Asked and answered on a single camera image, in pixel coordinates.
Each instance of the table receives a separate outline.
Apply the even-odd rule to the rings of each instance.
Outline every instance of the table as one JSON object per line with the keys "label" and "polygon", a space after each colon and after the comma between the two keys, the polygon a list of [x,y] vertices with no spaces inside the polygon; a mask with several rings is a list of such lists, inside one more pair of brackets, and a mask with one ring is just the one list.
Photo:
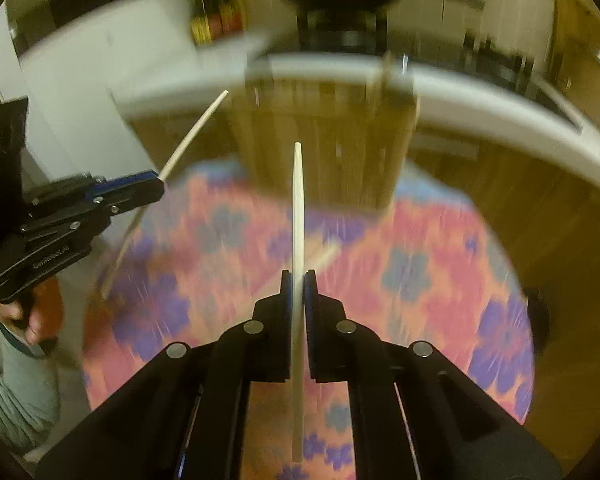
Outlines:
{"label": "table", "polygon": [[[534,382],[526,299],[462,193],[415,168],[378,216],[309,209],[306,261],[318,290],[386,340],[432,342],[516,420]],[[198,165],[144,218],[106,304],[87,310],[84,376],[96,408],[168,343],[214,341],[279,291],[290,204],[250,188],[235,161]],[[286,384],[254,383],[242,477],[355,477],[347,387],[308,376],[304,462],[290,462]]]}

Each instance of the floral tablecloth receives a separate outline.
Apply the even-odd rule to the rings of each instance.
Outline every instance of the floral tablecloth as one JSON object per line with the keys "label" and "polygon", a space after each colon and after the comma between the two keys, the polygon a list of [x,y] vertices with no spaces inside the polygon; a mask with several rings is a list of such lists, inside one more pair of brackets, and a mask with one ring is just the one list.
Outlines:
{"label": "floral tablecloth", "polygon": [[[432,342],[524,421],[534,379],[526,299],[466,196],[412,168],[382,216],[309,210],[305,225],[320,293],[386,341]],[[87,311],[91,407],[168,343],[205,344],[249,319],[278,292],[290,254],[288,203],[250,189],[236,162],[195,167],[144,218],[109,301]],[[304,461],[290,462],[288,386],[255,383],[243,478],[354,478],[346,384],[305,381]]]}

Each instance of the person's arm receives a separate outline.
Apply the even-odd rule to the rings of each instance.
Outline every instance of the person's arm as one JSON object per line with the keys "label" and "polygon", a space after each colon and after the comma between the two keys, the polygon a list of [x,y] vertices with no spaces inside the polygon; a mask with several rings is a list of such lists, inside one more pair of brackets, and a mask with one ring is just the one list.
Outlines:
{"label": "person's arm", "polygon": [[57,282],[45,282],[35,291],[36,304],[29,328],[18,332],[10,319],[22,316],[17,304],[0,304],[0,437],[15,454],[40,446],[58,421],[58,371],[52,357],[41,350],[55,338],[62,323],[62,300]]}

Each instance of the human hand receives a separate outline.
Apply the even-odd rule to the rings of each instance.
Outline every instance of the human hand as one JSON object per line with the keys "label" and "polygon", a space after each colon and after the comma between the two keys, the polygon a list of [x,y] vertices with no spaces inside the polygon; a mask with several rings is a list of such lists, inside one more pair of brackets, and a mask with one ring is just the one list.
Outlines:
{"label": "human hand", "polygon": [[35,345],[45,339],[52,339],[60,332],[64,308],[58,289],[58,282],[50,278],[33,289],[36,302],[29,316],[29,325],[25,331],[12,325],[12,321],[22,319],[22,307],[14,303],[0,303],[0,322],[14,333],[22,336],[28,344]]}

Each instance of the dark cuff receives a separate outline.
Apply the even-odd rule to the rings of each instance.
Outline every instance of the dark cuff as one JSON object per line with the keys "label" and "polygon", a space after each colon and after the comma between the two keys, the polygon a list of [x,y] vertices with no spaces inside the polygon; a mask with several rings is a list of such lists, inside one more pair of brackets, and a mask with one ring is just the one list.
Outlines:
{"label": "dark cuff", "polygon": [[0,332],[2,332],[4,338],[16,350],[23,353],[24,355],[33,357],[34,359],[42,359],[47,357],[54,350],[54,348],[56,347],[56,343],[58,342],[58,338],[55,337],[53,339],[46,339],[37,345],[29,345],[26,342],[17,338],[2,323],[0,323]]}

